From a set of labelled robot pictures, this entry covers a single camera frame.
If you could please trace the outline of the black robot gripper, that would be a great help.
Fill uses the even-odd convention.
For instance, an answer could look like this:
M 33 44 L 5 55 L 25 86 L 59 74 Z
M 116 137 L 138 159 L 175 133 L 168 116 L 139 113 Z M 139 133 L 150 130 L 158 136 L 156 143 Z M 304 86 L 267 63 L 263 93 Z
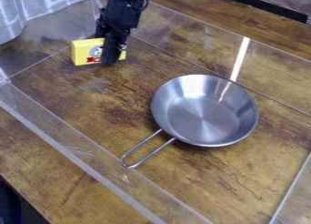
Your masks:
M 101 64 L 109 66 L 116 63 L 121 53 L 127 50 L 128 36 L 132 28 L 139 26 L 142 12 L 148 6 L 148 0 L 108 0 L 100 9 L 100 19 L 96 20 L 95 37 L 103 38 Z

